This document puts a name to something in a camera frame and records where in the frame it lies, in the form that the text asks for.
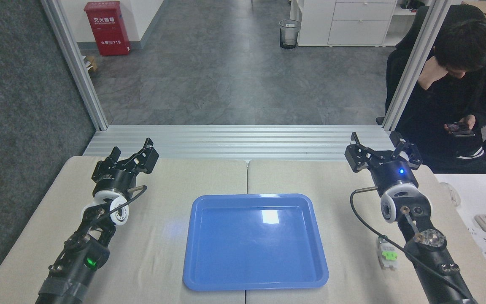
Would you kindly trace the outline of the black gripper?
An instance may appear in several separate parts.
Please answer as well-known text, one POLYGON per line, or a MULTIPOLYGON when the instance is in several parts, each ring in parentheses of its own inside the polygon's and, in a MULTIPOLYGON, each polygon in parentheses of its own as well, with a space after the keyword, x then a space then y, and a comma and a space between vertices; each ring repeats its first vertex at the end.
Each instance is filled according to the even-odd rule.
POLYGON ((142 149, 127 160, 118 161, 120 154, 120 149, 113 147, 112 152, 104 161, 97 162, 92 175, 92 180, 96 183, 93 196, 102 190, 130 196, 129 189, 136 186, 137 174, 152 173, 159 158, 150 137, 146 138, 142 149))
POLYGON ((389 188, 399 184, 413 184, 419 187, 412 169, 417 170, 422 164, 421 154, 416 144, 406 140, 401 133, 392 131, 389 135, 395 147, 389 161, 381 160, 378 151, 363 146, 359 142, 357 133, 351 133, 351 144, 346 146, 344 156, 353 172, 357 173, 364 168, 371 168, 371 175, 379 196, 382 196, 389 188), (400 158, 401 152, 408 157, 406 161, 400 158))

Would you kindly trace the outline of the person's right hand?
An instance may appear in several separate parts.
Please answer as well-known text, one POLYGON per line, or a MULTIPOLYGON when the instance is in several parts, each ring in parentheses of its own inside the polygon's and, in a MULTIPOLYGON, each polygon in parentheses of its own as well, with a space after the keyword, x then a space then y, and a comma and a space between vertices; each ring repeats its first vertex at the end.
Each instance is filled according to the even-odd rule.
POLYGON ((441 66, 436 57, 428 59, 417 79, 417 83, 424 90, 428 90, 431 85, 448 74, 447 68, 441 66))

